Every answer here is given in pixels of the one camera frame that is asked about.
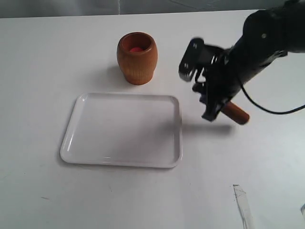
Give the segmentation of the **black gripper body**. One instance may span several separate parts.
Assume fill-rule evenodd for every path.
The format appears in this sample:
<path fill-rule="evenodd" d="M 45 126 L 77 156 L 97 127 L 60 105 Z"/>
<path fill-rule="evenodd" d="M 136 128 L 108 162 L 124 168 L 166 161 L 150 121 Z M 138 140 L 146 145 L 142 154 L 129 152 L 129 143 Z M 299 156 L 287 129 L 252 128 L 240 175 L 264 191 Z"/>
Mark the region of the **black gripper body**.
<path fill-rule="evenodd" d="M 193 91 L 201 94 L 200 102 L 213 101 L 225 103 L 240 91 L 240 84 L 235 73 L 228 73 L 225 69 L 225 51 L 216 64 L 209 70 L 202 72 L 193 86 Z"/>

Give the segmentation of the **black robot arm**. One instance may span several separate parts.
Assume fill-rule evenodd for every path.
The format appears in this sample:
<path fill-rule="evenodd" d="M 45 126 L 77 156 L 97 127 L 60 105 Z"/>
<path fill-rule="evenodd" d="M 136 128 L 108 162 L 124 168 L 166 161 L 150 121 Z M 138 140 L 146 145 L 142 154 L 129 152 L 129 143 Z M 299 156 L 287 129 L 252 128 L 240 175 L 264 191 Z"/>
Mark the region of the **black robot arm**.
<path fill-rule="evenodd" d="M 250 14 L 242 36 L 231 48 L 191 39 L 178 72 L 184 81 L 194 81 L 193 91 L 205 105 L 203 119 L 212 122 L 223 113 L 244 125 L 250 117 L 232 99 L 275 59 L 304 51 L 305 3 L 288 0 L 283 6 Z"/>

